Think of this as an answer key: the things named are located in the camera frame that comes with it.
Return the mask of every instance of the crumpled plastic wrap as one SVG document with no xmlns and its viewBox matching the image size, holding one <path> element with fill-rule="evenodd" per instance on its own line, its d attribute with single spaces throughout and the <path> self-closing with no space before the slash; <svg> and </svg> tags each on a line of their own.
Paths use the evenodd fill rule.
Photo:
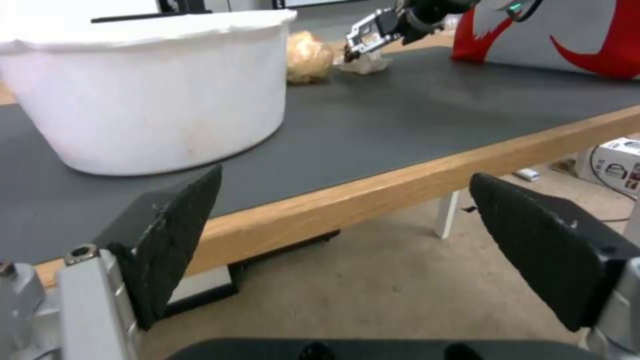
<svg viewBox="0 0 640 360">
<path fill-rule="evenodd" d="M 324 81 L 333 65 L 333 50 L 308 31 L 287 39 L 287 80 L 294 84 Z"/>
<path fill-rule="evenodd" d="M 344 56 L 339 54 L 333 59 L 333 65 L 341 71 L 357 72 L 361 75 L 371 74 L 386 69 L 391 63 L 390 58 L 383 58 L 380 50 L 361 55 L 350 63 L 344 62 Z"/>
</svg>

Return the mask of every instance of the gray fabric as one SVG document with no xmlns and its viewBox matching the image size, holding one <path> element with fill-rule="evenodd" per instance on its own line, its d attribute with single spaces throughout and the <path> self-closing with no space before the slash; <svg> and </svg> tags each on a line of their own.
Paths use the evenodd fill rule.
<svg viewBox="0 0 640 360">
<path fill-rule="evenodd" d="M 287 92 L 283 126 L 223 162 L 213 216 L 286 199 L 640 103 L 640 87 L 587 75 L 449 60 L 437 47 L 387 71 Z M 206 169 L 112 178 L 65 167 L 18 106 L 0 108 L 0 254 L 41 262 L 94 239 L 139 194 Z"/>
</svg>

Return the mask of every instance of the white plastic bin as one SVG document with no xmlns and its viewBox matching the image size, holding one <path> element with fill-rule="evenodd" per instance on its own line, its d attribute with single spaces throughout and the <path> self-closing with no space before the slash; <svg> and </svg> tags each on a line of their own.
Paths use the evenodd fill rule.
<svg viewBox="0 0 640 360">
<path fill-rule="evenodd" d="M 0 69 L 68 166 L 156 174 L 230 156 L 279 127 L 295 17 L 23 21 L 0 35 Z"/>
</svg>

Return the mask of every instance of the black cable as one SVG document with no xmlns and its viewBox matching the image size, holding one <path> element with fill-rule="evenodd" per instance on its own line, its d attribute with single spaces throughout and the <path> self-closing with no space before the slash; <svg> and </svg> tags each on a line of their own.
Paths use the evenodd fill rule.
<svg viewBox="0 0 640 360">
<path fill-rule="evenodd" d="M 591 172 L 593 173 L 593 176 L 596 177 L 596 179 L 598 179 L 604 186 L 608 187 L 609 189 L 613 190 L 614 192 L 631 199 L 633 202 L 636 202 L 636 198 L 623 192 L 620 191 L 616 188 L 614 188 L 613 186 L 607 184 L 601 177 L 600 175 L 598 175 L 598 173 L 596 172 L 595 167 L 593 166 L 593 155 L 595 155 L 596 151 L 598 150 L 599 146 L 596 146 L 593 148 L 593 150 L 591 150 L 591 154 L 589 154 L 589 167 L 591 168 Z M 607 219 L 607 220 L 600 220 L 601 222 L 623 222 L 623 221 L 627 221 L 629 220 L 629 218 L 615 218 L 615 219 Z"/>
<path fill-rule="evenodd" d="M 536 12 L 536 10 L 538 9 L 541 3 L 542 3 L 542 0 L 536 0 L 536 2 L 533 3 L 531 7 L 527 10 L 527 12 L 525 12 L 525 14 L 522 16 L 518 16 L 518 14 L 514 12 L 512 9 L 507 10 L 507 15 L 509 15 L 511 20 L 515 22 L 526 21 L 528 18 L 531 17 L 531 15 L 533 15 L 534 12 Z"/>
</svg>

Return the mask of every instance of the bread roll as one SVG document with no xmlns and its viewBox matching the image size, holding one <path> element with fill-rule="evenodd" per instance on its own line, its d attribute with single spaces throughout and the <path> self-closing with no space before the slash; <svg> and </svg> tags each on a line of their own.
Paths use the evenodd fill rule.
<svg viewBox="0 0 640 360">
<path fill-rule="evenodd" d="M 325 80 L 333 64 L 333 51 L 308 31 L 287 39 L 287 80 L 309 84 Z"/>
</svg>

